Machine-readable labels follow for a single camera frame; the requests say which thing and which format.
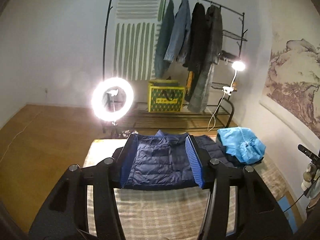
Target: plaid tablecloth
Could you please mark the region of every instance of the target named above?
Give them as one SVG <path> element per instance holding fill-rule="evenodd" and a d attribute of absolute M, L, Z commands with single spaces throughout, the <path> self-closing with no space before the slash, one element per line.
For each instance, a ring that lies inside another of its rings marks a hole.
<path fill-rule="evenodd" d="M 83 167 L 93 166 L 124 146 L 125 139 L 94 140 Z M 273 196 L 279 200 L 286 192 L 280 172 L 265 155 L 255 169 Z M 170 191 L 138 191 L 115 189 L 116 203 L 127 240 L 196 239 L 204 216 L 209 190 L 198 187 Z M 227 232 L 234 229 L 235 189 L 230 188 Z M 96 236 L 93 207 L 93 186 L 87 192 L 89 232 Z"/>

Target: hanging clothes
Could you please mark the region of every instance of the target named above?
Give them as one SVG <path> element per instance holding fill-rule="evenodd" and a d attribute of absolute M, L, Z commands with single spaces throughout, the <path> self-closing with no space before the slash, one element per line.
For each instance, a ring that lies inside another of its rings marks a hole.
<path fill-rule="evenodd" d="M 189 0 L 182 0 L 179 11 L 175 17 L 170 43 L 164 60 L 173 62 L 177 59 L 179 63 L 185 63 L 190 46 L 190 29 L 191 16 Z"/>
<path fill-rule="evenodd" d="M 209 28 L 206 22 L 204 6 L 196 3 L 192 12 L 190 31 L 190 49 L 186 63 L 183 65 L 189 70 L 186 85 L 185 100 L 190 101 L 199 79 L 199 74 L 205 59 L 209 42 Z"/>
<path fill-rule="evenodd" d="M 158 39 L 158 45 L 155 54 L 155 74 L 156 78 L 162 78 L 166 70 L 170 66 L 170 62 L 164 60 L 164 56 L 167 52 L 170 37 L 174 25 L 174 4 L 172 0 L 169 0 L 167 10 L 162 20 L 161 30 Z"/>
<path fill-rule="evenodd" d="M 207 107 L 214 66 L 219 63 L 222 50 L 223 28 L 220 9 L 211 5 L 207 10 L 206 20 L 210 30 L 207 53 L 198 82 L 188 105 L 188 109 L 195 113 L 202 112 Z"/>

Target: glowing ring light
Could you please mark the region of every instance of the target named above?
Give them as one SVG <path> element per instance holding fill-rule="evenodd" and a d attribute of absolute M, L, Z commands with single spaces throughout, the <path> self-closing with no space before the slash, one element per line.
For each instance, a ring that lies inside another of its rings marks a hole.
<path fill-rule="evenodd" d="M 103 96 L 106 91 L 112 87 L 119 87 L 124 90 L 126 95 L 126 100 L 124 106 L 115 112 L 108 112 L 103 105 Z M 122 78 L 110 78 L 101 82 L 95 89 L 92 95 L 92 108 L 97 117 L 104 121 L 113 122 L 119 120 L 124 116 L 130 109 L 133 103 L 133 90 L 130 84 Z"/>

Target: striped towel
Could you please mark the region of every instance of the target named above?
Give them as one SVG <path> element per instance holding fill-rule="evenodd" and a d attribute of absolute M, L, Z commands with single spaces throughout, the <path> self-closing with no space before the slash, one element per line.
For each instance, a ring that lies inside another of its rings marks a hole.
<path fill-rule="evenodd" d="M 154 57 L 166 0 L 118 0 L 113 76 L 155 78 Z"/>

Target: green patterned box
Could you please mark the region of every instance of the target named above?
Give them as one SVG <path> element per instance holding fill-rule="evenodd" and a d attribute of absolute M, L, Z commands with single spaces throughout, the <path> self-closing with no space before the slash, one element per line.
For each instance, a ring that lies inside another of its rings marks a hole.
<path fill-rule="evenodd" d="M 153 82 L 149 83 L 148 111 L 180 112 L 184 91 L 184 87 L 153 86 Z"/>

